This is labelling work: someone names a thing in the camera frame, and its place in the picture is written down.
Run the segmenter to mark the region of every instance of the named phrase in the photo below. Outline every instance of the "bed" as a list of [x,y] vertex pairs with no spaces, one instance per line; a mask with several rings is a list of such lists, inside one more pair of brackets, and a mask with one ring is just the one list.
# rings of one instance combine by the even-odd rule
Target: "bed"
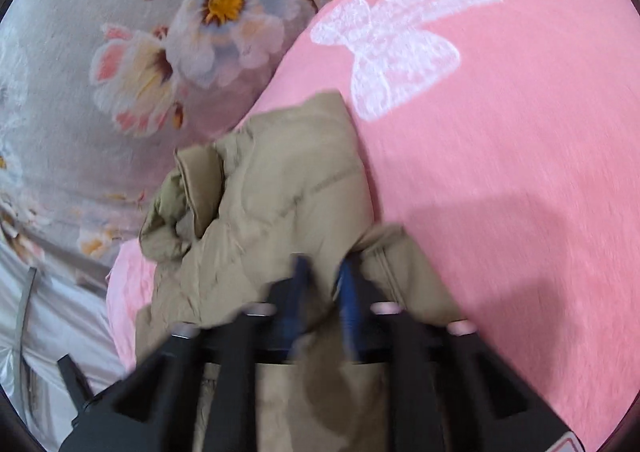
[[[8,291],[3,313],[16,316],[3,325],[0,383],[31,433],[56,450],[73,411],[55,359],[77,356],[97,388],[124,374],[109,336],[105,277],[120,241],[135,238],[173,149],[233,127],[331,0],[256,1],[261,17],[268,16],[256,24],[278,41],[259,37],[258,52],[244,54],[242,35],[224,38],[223,48],[217,38],[208,51],[181,50],[193,34],[190,0],[3,1],[0,276]],[[278,6],[271,9],[273,2]],[[208,11],[210,21],[233,16],[233,8],[222,15],[213,6]],[[146,70],[145,82],[126,79],[136,67]],[[147,83],[155,87],[145,95]],[[86,325],[65,319],[88,305],[81,317]],[[20,316],[27,306],[28,316]],[[15,318],[28,324],[11,327]],[[68,337],[47,339],[47,320],[69,327]],[[636,450],[634,406],[603,450]]]

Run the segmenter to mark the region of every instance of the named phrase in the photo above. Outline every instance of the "bedding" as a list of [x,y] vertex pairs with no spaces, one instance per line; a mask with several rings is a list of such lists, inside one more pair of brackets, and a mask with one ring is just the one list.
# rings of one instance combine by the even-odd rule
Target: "bedding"
[[234,127],[330,0],[14,0],[0,22],[0,244],[105,287],[176,147]]
[[[333,309],[340,263],[360,250],[364,275],[425,323],[446,326],[461,315],[415,242],[399,226],[374,224],[340,94],[254,116],[213,144],[177,151],[175,165],[140,231],[158,267],[151,305],[136,320],[136,355],[148,355],[175,323],[231,320],[290,276],[292,255],[306,255],[315,285],[305,294],[308,331],[296,343],[296,366],[257,370],[258,449],[386,450],[385,368],[344,362]],[[194,451],[202,449],[213,369],[202,382]]]
[[67,353],[94,392],[125,372],[111,340],[104,299],[59,276],[31,275],[0,247],[0,384],[47,452],[58,450],[77,415],[56,364]]
[[337,0],[250,115],[338,88],[384,221],[595,451],[640,388],[630,0]]

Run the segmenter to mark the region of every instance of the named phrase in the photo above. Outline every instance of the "floral pillow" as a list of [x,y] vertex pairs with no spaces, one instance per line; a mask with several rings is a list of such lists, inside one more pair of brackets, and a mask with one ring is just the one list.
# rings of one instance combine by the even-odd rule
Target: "floral pillow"
[[254,104],[330,0],[14,0],[0,22],[0,244],[101,280],[175,148]]

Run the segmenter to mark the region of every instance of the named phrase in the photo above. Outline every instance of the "pink pillow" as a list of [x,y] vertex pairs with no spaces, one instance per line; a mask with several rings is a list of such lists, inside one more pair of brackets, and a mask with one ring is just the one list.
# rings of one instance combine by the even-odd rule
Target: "pink pillow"
[[595,451],[640,388],[629,0],[335,0],[250,115],[338,88],[385,221]]
[[138,239],[124,242],[109,275],[107,315],[116,351],[127,371],[136,367],[136,315],[151,303],[156,263],[146,260]]

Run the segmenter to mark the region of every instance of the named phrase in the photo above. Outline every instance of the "khaki jacket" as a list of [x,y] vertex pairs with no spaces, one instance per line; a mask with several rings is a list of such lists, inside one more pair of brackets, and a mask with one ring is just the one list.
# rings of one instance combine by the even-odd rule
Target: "khaki jacket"
[[[362,251],[365,277],[423,321],[446,324],[461,316],[402,228],[374,225],[358,140],[340,95],[256,115],[175,159],[140,232],[143,253],[158,268],[151,305],[138,315],[138,356],[177,321],[229,321],[242,305],[262,299],[271,282],[290,276],[292,254],[303,253],[315,279],[307,309],[315,329],[297,345],[294,365],[258,368],[259,449],[382,452],[383,368],[348,363],[332,309],[342,259]],[[214,376],[209,371],[204,386],[196,449]]]

